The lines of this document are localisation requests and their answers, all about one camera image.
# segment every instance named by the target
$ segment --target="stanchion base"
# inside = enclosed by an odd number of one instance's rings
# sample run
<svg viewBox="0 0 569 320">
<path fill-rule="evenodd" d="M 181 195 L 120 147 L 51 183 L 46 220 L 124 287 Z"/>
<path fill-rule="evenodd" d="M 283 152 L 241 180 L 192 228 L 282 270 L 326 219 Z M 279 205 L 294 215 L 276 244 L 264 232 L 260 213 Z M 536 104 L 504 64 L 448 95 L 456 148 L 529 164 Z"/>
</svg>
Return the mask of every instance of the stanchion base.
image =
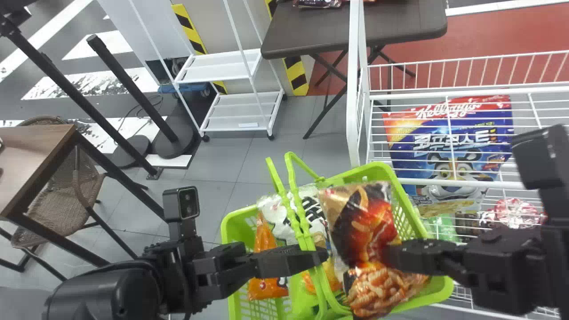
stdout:
<svg viewBox="0 0 569 320">
<path fill-rule="evenodd" d="M 190 149 L 194 132 L 187 121 L 187 117 L 184 116 L 169 116 L 166 123 L 176 133 L 178 141 L 170 142 L 162 132 L 159 132 L 152 142 L 152 148 L 160 157 L 172 159 L 185 154 Z"/>
<path fill-rule="evenodd" d="M 142 154 L 143 157 L 146 157 L 150 148 L 150 140 L 147 137 L 132 136 L 128 138 L 127 141 L 138 151 L 138 153 Z M 114 165 L 120 169 L 130 168 L 137 164 L 136 160 L 120 146 L 115 149 L 110 159 L 113 161 Z"/>
<path fill-rule="evenodd" d="M 156 169 L 156 174 L 155 175 L 148 174 L 146 176 L 146 180 L 158 180 L 158 178 L 160 178 L 160 176 L 162 175 L 162 171 L 164 171 L 163 167 L 154 167 L 154 169 Z"/>
</svg>

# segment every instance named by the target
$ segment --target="green plastic basket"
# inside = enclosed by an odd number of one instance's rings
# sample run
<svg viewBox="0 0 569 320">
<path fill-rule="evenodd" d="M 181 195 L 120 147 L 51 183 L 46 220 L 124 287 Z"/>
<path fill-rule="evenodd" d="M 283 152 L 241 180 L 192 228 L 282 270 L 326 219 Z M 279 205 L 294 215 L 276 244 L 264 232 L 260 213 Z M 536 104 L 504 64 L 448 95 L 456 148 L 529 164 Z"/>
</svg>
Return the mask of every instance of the green plastic basket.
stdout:
<svg viewBox="0 0 569 320">
<path fill-rule="evenodd" d="M 427 231 L 419 220 L 419 216 L 414 212 L 403 187 L 388 165 L 373 162 L 326 179 L 318 176 L 292 152 L 286 153 L 284 159 L 288 170 L 290 191 L 293 194 L 298 214 L 290 208 L 289 202 L 283 201 L 282 204 L 287 208 L 288 219 L 302 250 L 315 250 L 315 245 L 308 231 L 308 221 L 302 207 L 302 200 L 298 195 L 293 162 L 314 178 L 318 188 L 357 182 L 390 181 L 393 189 L 391 208 L 395 227 L 401 240 L 428 237 Z M 286 199 L 287 190 L 284 188 L 272 160 L 270 158 L 266 160 L 275 190 L 281 198 Z M 222 242 L 242 241 L 252 251 L 255 243 L 257 212 L 257 206 L 253 205 L 228 214 L 221 222 Z M 247 285 L 245 285 L 228 298 L 229 318 L 231 320 L 352 319 L 350 309 L 339 302 L 338 297 L 343 295 L 342 292 L 333 292 L 330 289 L 323 267 L 312 268 L 309 270 L 309 274 L 316 289 L 316 295 L 311 295 L 305 290 L 302 277 L 299 274 L 290 278 L 288 284 L 289 297 L 287 298 L 248 301 Z M 451 295 L 452 289 L 453 282 L 450 278 L 432 277 L 418 295 L 408 302 L 398 305 L 391 313 L 443 301 Z"/>
</svg>

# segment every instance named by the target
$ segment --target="wicker chair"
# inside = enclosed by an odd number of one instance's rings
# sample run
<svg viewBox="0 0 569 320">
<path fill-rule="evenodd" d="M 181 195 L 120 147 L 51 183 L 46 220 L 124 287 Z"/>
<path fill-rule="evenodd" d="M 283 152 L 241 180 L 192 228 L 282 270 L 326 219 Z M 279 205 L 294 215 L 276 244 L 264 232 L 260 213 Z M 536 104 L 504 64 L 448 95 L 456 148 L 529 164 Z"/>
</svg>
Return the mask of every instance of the wicker chair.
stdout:
<svg viewBox="0 0 569 320">
<path fill-rule="evenodd" d="M 57 125 L 67 122 L 59 117 L 40 116 L 25 120 L 19 126 Z M 45 188 L 30 205 L 27 215 L 62 236 L 100 225 L 132 258 L 137 255 L 93 210 L 97 195 L 107 174 L 100 174 L 95 164 L 76 147 L 57 169 Z M 89 217 L 95 222 L 87 223 Z M 12 236 L 12 246 L 29 248 L 48 241 L 19 227 Z"/>
</svg>

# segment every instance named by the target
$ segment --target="red floor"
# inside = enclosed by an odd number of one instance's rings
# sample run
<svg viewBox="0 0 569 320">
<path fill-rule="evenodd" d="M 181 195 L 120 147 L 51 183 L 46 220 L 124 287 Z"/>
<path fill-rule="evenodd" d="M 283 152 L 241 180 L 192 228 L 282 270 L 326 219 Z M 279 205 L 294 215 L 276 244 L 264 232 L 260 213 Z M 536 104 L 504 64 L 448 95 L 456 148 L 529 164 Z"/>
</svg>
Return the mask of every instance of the red floor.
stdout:
<svg viewBox="0 0 569 320">
<path fill-rule="evenodd" d="M 569 49 L 569 3 L 558 5 L 547 5 L 538 7 L 528 7 L 523 9 L 513 9 L 505 11 L 494 11 L 489 13 L 479 13 L 471 15 L 461 15 L 448 18 L 448 31 L 445 36 L 438 39 L 408 42 L 401 44 L 391 44 L 384 49 L 384 53 L 389 55 L 397 62 L 412 62 L 424 60 L 467 58 L 487 55 L 519 54 L 525 52 L 554 51 Z M 327 61 L 333 62 L 339 52 L 327 52 L 322 54 Z M 541 76 L 541 70 L 545 65 L 547 57 L 538 57 L 533 63 L 533 68 L 529 73 L 528 82 L 537 81 Z M 554 56 L 550 65 L 559 65 L 562 56 Z M 525 70 L 529 66 L 530 58 L 520 59 L 514 73 L 513 83 L 522 82 L 525 77 Z M 385 63 L 381 58 L 375 64 Z M 509 71 L 513 66 L 512 60 L 504 60 L 498 79 L 498 83 L 507 83 L 510 76 Z M 424 73 L 428 69 L 419 68 L 419 86 L 426 86 Z M 347 58 L 339 64 L 338 69 L 344 73 L 347 70 Z M 432 79 L 440 79 L 442 67 L 433 68 Z M 447 64 L 443 85 L 452 85 L 456 63 Z M 476 68 L 476 63 L 471 74 L 472 81 L 479 82 L 483 68 Z M 488 69 L 497 69 L 488 63 Z M 544 75 L 544 81 L 551 81 L 557 69 L 549 68 Z M 328 80 L 318 87 L 314 83 L 325 72 L 325 68 L 315 64 L 310 81 L 308 95 L 324 95 L 326 93 Z M 468 67 L 461 65 L 459 68 L 459 79 L 464 82 L 468 73 Z M 495 73 L 486 74 L 484 84 L 494 81 Z M 377 86 L 378 75 L 373 75 L 372 86 Z M 383 84 L 386 84 L 385 73 Z M 564 68 L 564 72 L 559 76 L 558 81 L 569 81 L 569 68 Z M 401 83 L 401 73 L 394 73 L 394 83 Z M 344 82 L 337 77 L 332 77 L 330 94 L 337 93 L 344 86 Z"/>
</svg>

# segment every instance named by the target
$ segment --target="white stripe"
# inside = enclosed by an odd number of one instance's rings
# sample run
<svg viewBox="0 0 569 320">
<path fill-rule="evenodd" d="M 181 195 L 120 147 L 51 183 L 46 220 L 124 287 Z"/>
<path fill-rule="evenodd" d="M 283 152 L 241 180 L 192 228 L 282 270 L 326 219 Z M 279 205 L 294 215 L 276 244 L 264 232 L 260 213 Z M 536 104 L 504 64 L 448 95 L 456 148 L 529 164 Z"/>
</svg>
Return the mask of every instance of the white stripe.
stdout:
<svg viewBox="0 0 569 320">
<path fill-rule="evenodd" d="M 147 137 L 150 141 L 154 140 L 156 135 L 158 134 L 158 126 L 154 121 L 151 121 L 149 117 L 142 117 L 142 118 L 126 118 L 124 123 L 122 123 L 123 118 L 107 118 L 109 123 L 115 128 L 118 129 L 120 126 L 121 128 L 118 130 L 120 134 L 125 138 L 130 138 L 133 135 L 142 135 Z M 2 127 L 11 127 L 16 126 L 23 120 L 0 120 L 0 128 Z M 83 136 L 89 140 L 94 146 L 97 146 L 100 152 L 105 154 L 112 154 L 114 149 L 117 148 L 117 145 L 114 144 L 114 140 L 112 140 L 109 135 L 98 125 L 95 123 L 90 122 L 82 122 L 78 119 L 70 119 L 70 121 L 74 121 L 79 126 L 86 126 L 83 131 Z M 188 166 L 190 159 L 192 158 L 191 155 L 181 155 L 179 157 L 173 159 L 163 159 L 156 154 L 149 154 L 146 156 L 146 160 L 153 166 L 159 167 L 182 167 L 185 168 Z"/>
<path fill-rule="evenodd" d="M 156 92 L 158 85 L 144 67 L 125 69 L 142 92 Z M 128 93 L 111 71 L 76 73 L 65 76 L 85 96 L 116 95 Z M 49 77 L 43 77 L 28 91 L 22 100 L 67 97 L 65 92 Z"/>
<path fill-rule="evenodd" d="M 56 33 L 58 33 L 71 19 L 81 10 L 87 7 L 93 0 L 74 0 L 65 9 L 59 12 L 48 23 L 40 28 L 28 41 L 34 48 L 39 49 Z M 16 49 L 4 61 L 0 62 L 0 82 L 16 70 L 28 57 L 20 49 Z"/>
<path fill-rule="evenodd" d="M 122 54 L 125 52 L 132 52 L 133 49 L 129 46 L 128 42 L 125 40 L 125 37 L 122 36 L 121 32 L 118 30 L 114 31 L 107 31 L 107 32 L 99 32 L 96 34 L 103 43 L 106 45 L 107 49 L 109 49 L 110 53 L 114 54 Z M 79 59 L 79 58 L 87 58 L 87 57 L 95 57 L 97 54 L 91 49 L 89 44 L 87 43 L 87 38 L 91 35 L 86 35 L 77 43 L 71 51 L 69 51 L 62 60 L 71 60 L 71 59 Z"/>
<path fill-rule="evenodd" d="M 485 3 L 482 5 L 465 6 L 447 9 L 447 16 L 473 14 L 489 11 L 517 9 L 533 6 L 553 5 L 555 3 L 569 2 L 568 0 L 511 0 L 504 2 Z"/>
</svg>

